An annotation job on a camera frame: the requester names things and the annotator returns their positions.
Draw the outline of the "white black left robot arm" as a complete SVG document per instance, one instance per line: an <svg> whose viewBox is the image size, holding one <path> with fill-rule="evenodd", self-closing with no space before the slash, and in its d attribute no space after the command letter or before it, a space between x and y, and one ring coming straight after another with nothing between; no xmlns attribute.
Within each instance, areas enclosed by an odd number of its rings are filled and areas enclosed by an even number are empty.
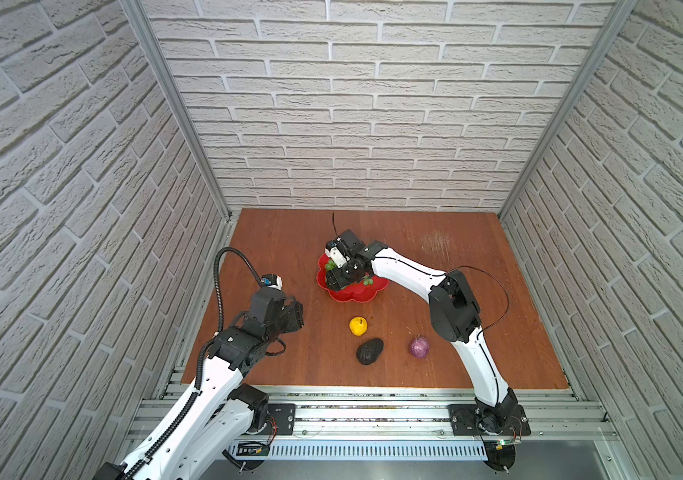
<svg viewBox="0 0 683 480"><path fill-rule="evenodd" d="M270 451L279 426L269 414L269 395L244 379L268 356L280 336L304 327L301 302L280 298L257 313L242 312L234 323L204 346L196 377L183 396L138 448L120 464L107 462L96 479L198 479L244 434L251 452Z"/></svg>

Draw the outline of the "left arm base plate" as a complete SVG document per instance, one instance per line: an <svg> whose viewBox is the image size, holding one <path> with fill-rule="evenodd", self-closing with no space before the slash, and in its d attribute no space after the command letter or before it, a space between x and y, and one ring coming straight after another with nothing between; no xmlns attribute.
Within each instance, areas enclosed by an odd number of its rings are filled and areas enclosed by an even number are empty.
<svg viewBox="0 0 683 480"><path fill-rule="evenodd" d="M277 436L292 436L296 423L297 405L293 403L270 403L268 420L277 427Z"/></svg>

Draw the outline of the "yellow fake lemon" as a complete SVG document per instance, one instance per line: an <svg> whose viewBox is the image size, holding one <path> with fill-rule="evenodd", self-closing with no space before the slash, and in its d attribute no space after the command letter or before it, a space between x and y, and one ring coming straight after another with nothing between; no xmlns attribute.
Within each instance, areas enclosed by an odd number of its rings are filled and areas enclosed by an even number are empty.
<svg viewBox="0 0 683 480"><path fill-rule="evenodd" d="M361 316L354 317L349 322L349 330L351 330L351 334L355 335L355 337L363 336L363 334L367 333L368 329L369 323L367 323L367 319Z"/></svg>

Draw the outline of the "green fake grape bunch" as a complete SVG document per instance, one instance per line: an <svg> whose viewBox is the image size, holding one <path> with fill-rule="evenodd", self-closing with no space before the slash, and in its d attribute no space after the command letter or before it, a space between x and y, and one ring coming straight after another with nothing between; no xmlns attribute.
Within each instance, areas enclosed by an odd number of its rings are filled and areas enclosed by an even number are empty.
<svg viewBox="0 0 683 480"><path fill-rule="evenodd" d="M355 284L373 283L373 277L359 260L351 260L345 266L338 268L335 268L333 262L328 261L325 270L326 284L333 291L341 291Z"/></svg>

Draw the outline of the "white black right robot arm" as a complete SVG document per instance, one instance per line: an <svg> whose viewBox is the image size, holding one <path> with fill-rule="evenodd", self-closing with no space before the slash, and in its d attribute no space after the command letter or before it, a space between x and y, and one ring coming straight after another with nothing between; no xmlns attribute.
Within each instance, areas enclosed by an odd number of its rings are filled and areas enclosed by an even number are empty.
<svg viewBox="0 0 683 480"><path fill-rule="evenodd" d="M343 291L369 275L395 282L429 304L433 330L455 347L471 378L481 429L501 432L519 402L489 352L481 306L465 274L421 265L379 241L365 245L349 230L330 240L325 254L334 264L326 273L333 291Z"/></svg>

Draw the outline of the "dark fake avocado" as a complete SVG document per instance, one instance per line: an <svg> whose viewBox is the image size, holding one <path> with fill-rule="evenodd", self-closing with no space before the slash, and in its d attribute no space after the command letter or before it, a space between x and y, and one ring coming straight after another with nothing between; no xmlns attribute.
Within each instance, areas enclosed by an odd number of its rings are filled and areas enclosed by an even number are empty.
<svg viewBox="0 0 683 480"><path fill-rule="evenodd" d="M367 340L357 348L355 357L357 357L357 361L359 361L361 365L368 366L374 364L383 353L384 347L385 342L383 342L383 339L381 338Z"/></svg>

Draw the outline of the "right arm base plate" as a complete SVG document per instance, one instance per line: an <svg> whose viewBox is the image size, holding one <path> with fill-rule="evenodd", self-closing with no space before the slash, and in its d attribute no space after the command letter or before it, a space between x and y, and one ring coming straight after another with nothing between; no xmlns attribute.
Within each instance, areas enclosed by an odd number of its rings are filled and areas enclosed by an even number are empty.
<svg viewBox="0 0 683 480"><path fill-rule="evenodd" d="M455 436L519 438L531 435L531 426L521 405L516 405L507 415L497 415L473 404L451 404L447 409Z"/></svg>

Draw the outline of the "purple fake fig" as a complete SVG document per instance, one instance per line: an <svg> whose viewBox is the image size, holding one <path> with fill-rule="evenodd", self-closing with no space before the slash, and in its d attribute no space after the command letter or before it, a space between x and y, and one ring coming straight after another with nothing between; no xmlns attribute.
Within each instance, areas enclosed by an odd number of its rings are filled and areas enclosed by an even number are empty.
<svg viewBox="0 0 683 480"><path fill-rule="evenodd" d="M425 336L417 336L411 340L409 344L409 353L415 358L423 359L429 355L429 350L431 350L431 344Z"/></svg>

